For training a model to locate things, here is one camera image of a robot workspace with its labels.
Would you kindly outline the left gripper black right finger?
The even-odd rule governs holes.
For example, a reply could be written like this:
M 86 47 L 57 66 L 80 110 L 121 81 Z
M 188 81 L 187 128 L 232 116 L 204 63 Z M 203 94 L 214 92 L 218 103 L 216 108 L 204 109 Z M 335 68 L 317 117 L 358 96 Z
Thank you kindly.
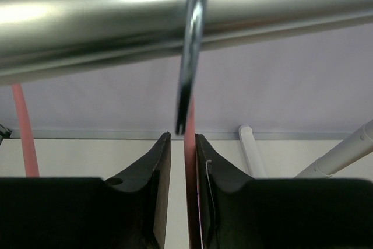
M 197 134 L 204 248 L 371 248 L 372 183 L 255 179 Z

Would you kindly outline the pink hanger with orange shorts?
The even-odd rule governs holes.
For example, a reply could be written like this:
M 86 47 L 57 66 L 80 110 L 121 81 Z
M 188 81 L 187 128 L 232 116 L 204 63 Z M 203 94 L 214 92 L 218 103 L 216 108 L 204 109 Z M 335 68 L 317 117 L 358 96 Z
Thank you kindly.
M 40 172 L 38 168 L 33 131 L 21 84 L 12 85 L 12 93 L 19 122 L 25 174 L 26 177 L 39 177 Z

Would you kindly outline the pink hanger with black shorts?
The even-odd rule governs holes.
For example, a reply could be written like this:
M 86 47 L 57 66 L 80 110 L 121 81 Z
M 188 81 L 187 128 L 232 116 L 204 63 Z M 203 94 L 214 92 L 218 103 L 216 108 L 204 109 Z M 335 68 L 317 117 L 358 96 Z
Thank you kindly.
M 186 203 L 190 248 L 203 248 L 199 213 L 193 87 L 202 46 L 206 11 L 207 0 L 187 0 L 175 122 L 175 133 L 182 135 L 184 138 Z

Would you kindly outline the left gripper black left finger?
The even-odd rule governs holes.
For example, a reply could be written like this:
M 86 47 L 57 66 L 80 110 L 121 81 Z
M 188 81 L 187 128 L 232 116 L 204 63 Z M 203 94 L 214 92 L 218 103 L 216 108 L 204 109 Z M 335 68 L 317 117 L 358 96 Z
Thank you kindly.
M 2 248 L 163 248 L 171 135 L 107 180 L 3 178 Z

